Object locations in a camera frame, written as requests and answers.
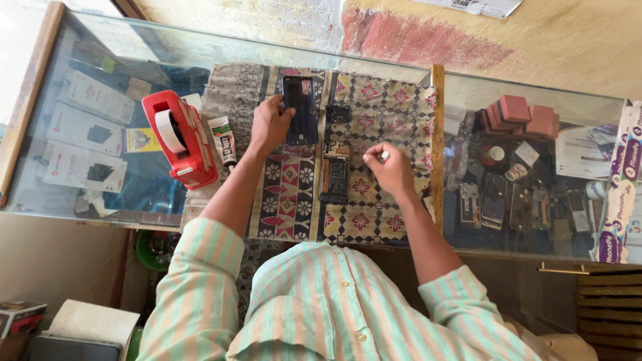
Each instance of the tape dispenser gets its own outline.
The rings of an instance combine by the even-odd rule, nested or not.
[[[196,108],[170,90],[147,95],[142,103],[147,121],[171,165],[169,175],[187,189],[214,182],[218,174]]]

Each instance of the metal handle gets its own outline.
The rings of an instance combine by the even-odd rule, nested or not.
[[[547,269],[544,267],[544,262],[542,262],[542,267],[538,268],[537,270],[540,272],[554,272],[554,273],[570,273],[570,274],[591,274],[590,272],[587,272],[584,270],[584,265],[580,266],[582,270],[580,271],[575,271],[575,270],[552,270],[552,269]]]

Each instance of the glass panel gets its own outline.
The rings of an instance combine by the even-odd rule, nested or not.
[[[623,100],[458,74],[446,75],[445,92],[450,244],[590,260]],[[521,116],[536,123],[521,123]],[[600,125],[615,126],[595,129]]]
[[[3,211],[178,227],[187,190],[168,175],[165,156],[127,152],[119,138],[129,129],[146,140],[142,131],[132,131],[149,127],[142,96],[171,89],[198,99],[212,66],[229,62],[358,71],[409,82],[428,74],[421,67],[67,12]],[[87,92],[77,97],[78,89]]]

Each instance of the person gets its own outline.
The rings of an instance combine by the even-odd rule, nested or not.
[[[364,254],[303,242],[257,270],[239,327],[234,281],[254,190],[295,113],[281,102],[275,95],[256,108],[244,156],[185,226],[138,360],[538,360],[504,327],[485,287],[434,226],[415,193],[410,161],[389,143],[363,160],[399,205],[432,320]],[[390,154],[385,163],[383,151]]]

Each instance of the striped shirt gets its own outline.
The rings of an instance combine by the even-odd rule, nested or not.
[[[243,239],[196,218],[159,283],[138,360],[539,360],[468,266],[419,287],[432,321],[368,257],[300,243],[256,272],[239,328]]]

